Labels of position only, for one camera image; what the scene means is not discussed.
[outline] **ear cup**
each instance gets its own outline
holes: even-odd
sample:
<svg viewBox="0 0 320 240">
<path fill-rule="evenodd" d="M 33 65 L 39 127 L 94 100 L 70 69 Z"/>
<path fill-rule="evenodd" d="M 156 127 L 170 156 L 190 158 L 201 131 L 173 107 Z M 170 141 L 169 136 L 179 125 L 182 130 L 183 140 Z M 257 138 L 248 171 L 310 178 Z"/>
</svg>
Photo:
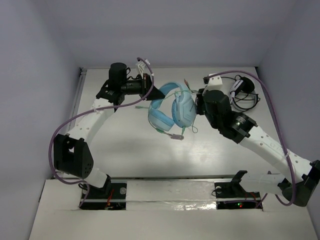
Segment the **ear cup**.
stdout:
<svg viewBox="0 0 320 240">
<path fill-rule="evenodd" d="M 250 94 L 255 90 L 255 84 L 247 77 L 240 78 L 243 81 L 242 91 L 246 94 Z"/>
<path fill-rule="evenodd" d="M 150 109 L 148 119 L 153 126 L 163 131 L 169 131 L 175 124 L 170 117 L 157 109 Z"/>
<path fill-rule="evenodd" d="M 176 99 L 172 103 L 171 113 L 172 113 L 172 118 L 173 118 L 174 123 L 178 127 L 182 128 L 184 126 L 184 123 L 178 117 L 178 107 L 177 107 L 177 100 Z"/>
</svg>

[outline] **tabletop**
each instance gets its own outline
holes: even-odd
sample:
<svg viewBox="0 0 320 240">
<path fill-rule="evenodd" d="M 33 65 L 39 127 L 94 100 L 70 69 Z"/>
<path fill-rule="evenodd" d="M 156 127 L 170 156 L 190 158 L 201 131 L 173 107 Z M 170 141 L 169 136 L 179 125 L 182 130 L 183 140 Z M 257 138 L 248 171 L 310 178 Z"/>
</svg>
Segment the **tabletop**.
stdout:
<svg viewBox="0 0 320 240">
<path fill-rule="evenodd" d="M 254 67 L 239 70 L 257 75 Z M 203 88 L 203 77 L 208 74 L 234 70 L 231 67 L 154 68 L 155 86 L 167 82 L 183 83 L 186 79 L 194 90 Z M 237 73 L 225 75 L 234 77 Z M 80 94 L 78 113 L 87 111 L 103 83 L 108 79 L 108 69 L 88 69 Z M 228 94 L 234 80 L 223 78 L 222 91 Z M 257 106 L 246 112 L 266 133 L 278 139 L 261 85 L 254 80 L 255 91 L 261 98 Z M 124 103 L 138 100 L 136 95 L 125 96 Z M 174 97 L 163 101 L 160 110 L 171 117 Z M 148 107 L 149 101 L 141 102 Z M 135 106 L 120 108 L 106 120 L 90 145 L 90 151 L 103 172 L 111 177 L 180 177 L 234 175 L 239 170 L 251 174 L 277 173 L 261 157 L 224 138 L 211 128 L 205 116 L 197 116 L 194 126 L 198 133 L 187 128 L 184 140 L 170 139 L 155 131 L 148 123 L 148 110 Z M 170 133 L 181 134 L 174 126 Z"/>
</svg>

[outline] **headphones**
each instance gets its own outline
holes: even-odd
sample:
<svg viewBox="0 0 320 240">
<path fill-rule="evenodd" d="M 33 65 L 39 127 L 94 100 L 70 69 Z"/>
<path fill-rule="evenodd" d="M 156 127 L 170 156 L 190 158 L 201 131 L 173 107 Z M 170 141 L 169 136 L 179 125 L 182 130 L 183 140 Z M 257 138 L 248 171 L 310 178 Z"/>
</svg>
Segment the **headphones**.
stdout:
<svg viewBox="0 0 320 240">
<path fill-rule="evenodd" d="M 169 131 L 174 124 L 182 128 L 182 134 L 185 128 L 190 127 L 196 118 L 196 104 L 192 99 L 190 90 L 185 84 L 180 84 L 178 82 L 168 82 L 159 88 L 165 96 L 173 89 L 180 89 L 180 93 L 176 92 L 174 94 L 175 100 L 172 103 L 171 113 L 172 118 L 165 115 L 163 112 L 159 111 L 163 99 L 153 100 L 150 103 L 148 120 L 155 127 L 158 132 L 165 133 L 163 131 Z M 172 134 L 167 134 L 173 139 L 183 139 L 183 136 L 178 138 L 173 137 Z"/>
<path fill-rule="evenodd" d="M 246 94 L 252 94 L 253 95 L 253 106 L 249 108 L 243 108 L 240 107 L 237 104 L 237 101 L 235 101 L 235 97 L 237 96 L 240 91 L 246 93 Z M 255 92 L 255 84 L 252 80 L 249 78 L 242 76 L 239 80 L 235 81 L 233 86 L 230 88 L 229 91 L 229 100 L 230 104 L 238 111 L 245 112 L 247 110 L 253 109 L 259 102 L 258 94 Z"/>
</svg>

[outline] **table surface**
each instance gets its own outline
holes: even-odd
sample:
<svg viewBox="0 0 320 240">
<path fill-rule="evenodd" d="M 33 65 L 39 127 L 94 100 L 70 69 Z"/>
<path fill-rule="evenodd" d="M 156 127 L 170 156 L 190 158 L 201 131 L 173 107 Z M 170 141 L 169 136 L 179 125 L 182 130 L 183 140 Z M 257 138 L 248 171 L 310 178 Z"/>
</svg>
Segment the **table surface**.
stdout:
<svg viewBox="0 0 320 240">
<path fill-rule="evenodd" d="M 203 77 L 234 68 L 155 68 L 155 86 L 160 88 L 167 82 L 180 82 L 186 79 L 192 89 L 204 87 Z M 254 67 L 240 67 L 239 70 L 257 74 Z M 80 93 L 78 113 L 88 110 L 103 83 L 108 79 L 108 69 L 89 69 L 86 73 L 83 90 Z M 266 133 L 278 139 L 273 120 L 262 91 L 255 82 L 255 90 L 261 100 L 246 114 L 253 118 Z M 223 79 L 222 91 L 228 94 L 234 81 Z M 136 101 L 138 96 L 126 96 L 124 103 Z M 163 101 L 160 110 L 171 117 L 174 97 Z M 141 102 L 148 107 L 149 101 Z M 248 149 L 224 138 L 210 127 L 205 116 L 197 116 L 194 125 L 198 133 L 186 129 L 184 140 L 173 140 L 156 132 L 148 123 L 148 110 L 135 106 L 120 108 L 96 134 L 90 151 L 103 172 L 111 177 L 177 177 L 177 176 L 223 176 L 234 175 L 239 170 L 251 174 L 277 173 L 261 157 Z M 176 125 L 170 133 L 180 134 Z"/>
<path fill-rule="evenodd" d="M 155 68 L 155 85 L 159 88 L 185 78 L 191 88 L 197 90 L 204 86 L 202 78 L 207 74 L 231 69 Z M 238 69 L 256 74 L 253 67 Z M 87 71 L 79 113 L 90 108 L 107 78 L 107 69 Z M 228 93 L 232 84 L 231 79 L 224 79 L 222 90 Z M 255 87 L 261 101 L 247 114 L 278 139 L 261 86 L 255 82 Z M 135 100 L 137 96 L 126 96 L 125 103 Z M 161 110 L 170 114 L 171 104 L 170 99 L 166 100 Z M 183 141 L 171 140 L 149 126 L 146 110 L 126 107 L 106 121 L 90 150 L 98 167 L 112 177 L 221 176 L 234 175 L 238 170 L 277 172 L 255 153 L 222 137 L 204 116 L 197 116 L 195 126 L 199 130 L 197 134 L 187 129 Z M 179 133 L 180 129 L 174 127 L 171 132 Z M 317 239 L 307 208 L 282 206 L 274 196 L 266 198 L 264 211 L 141 210 L 134 205 L 125 211 L 91 211 L 78 209 L 80 195 L 81 190 L 76 185 L 47 180 L 30 239 Z M 152 197 L 149 191 L 140 192 L 138 196 L 142 195 Z"/>
</svg>

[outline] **white power adapter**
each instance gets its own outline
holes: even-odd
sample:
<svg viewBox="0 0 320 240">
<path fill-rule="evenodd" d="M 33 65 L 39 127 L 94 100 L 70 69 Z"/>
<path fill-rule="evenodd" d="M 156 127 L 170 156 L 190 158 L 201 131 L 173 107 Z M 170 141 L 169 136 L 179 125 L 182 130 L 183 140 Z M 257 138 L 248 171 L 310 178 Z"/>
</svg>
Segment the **white power adapter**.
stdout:
<svg viewBox="0 0 320 240">
<path fill-rule="evenodd" d="M 205 87 L 203 94 L 207 91 L 211 91 L 211 90 L 220 90 L 222 87 L 222 78 L 220 75 L 218 76 L 214 76 L 214 77 L 210 77 L 209 78 L 209 82 L 207 84 L 207 86 Z"/>
</svg>

